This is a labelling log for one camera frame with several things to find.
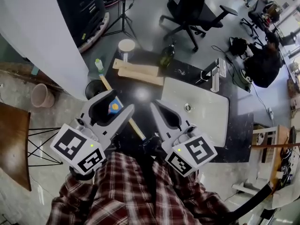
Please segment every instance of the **red plaid shirt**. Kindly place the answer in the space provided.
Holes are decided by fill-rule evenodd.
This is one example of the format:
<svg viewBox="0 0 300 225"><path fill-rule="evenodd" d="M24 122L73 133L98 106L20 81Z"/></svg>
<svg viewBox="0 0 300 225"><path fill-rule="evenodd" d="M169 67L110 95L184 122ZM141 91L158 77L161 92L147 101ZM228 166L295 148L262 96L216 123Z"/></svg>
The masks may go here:
<svg viewBox="0 0 300 225"><path fill-rule="evenodd" d="M205 191L198 172L182 177L167 163L154 161L156 206L137 161L114 152L95 173L94 185L69 174L52 201L47 224L213 224L201 214L228 212L216 193Z"/></svg>

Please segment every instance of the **tripod stand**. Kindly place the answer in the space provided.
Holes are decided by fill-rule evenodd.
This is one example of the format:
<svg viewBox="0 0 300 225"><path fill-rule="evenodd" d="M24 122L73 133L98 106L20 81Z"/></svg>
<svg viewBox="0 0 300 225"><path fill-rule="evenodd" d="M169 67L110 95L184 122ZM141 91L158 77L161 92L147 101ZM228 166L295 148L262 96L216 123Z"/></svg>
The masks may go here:
<svg viewBox="0 0 300 225"><path fill-rule="evenodd" d="M114 22L106 29L105 34L103 35L103 37L123 32L123 33L125 33L128 37L130 37L131 39L136 40L137 43L138 43L138 45L139 45L140 47L142 47L141 44L139 43L139 41L137 40L136 34L135 34L135 32L133 31L133 28L132 28L132 26L131 26L131 24L130 24L130 22L132 22L132 20L125 14L125 5L126 5L126 0L123 0L123 1L122 1L122 14L121 14L121 15L120 15L120 16L119 16L119 17L118 17L118 18L117 18L117 19L116 19L116 20L115 20L115 21L114 21ZM121 30L117 30L117 31L114 31L114 32L106 33L106 32L107 32L114 24L116 24L120 19L122 19L122 28L121 28ZM129 34L129 33L125 30L125 20L126 20L128 26L129 26L129 28L130 28L130 30L131 30L133 36L132 36L131 34Z"/></svg>

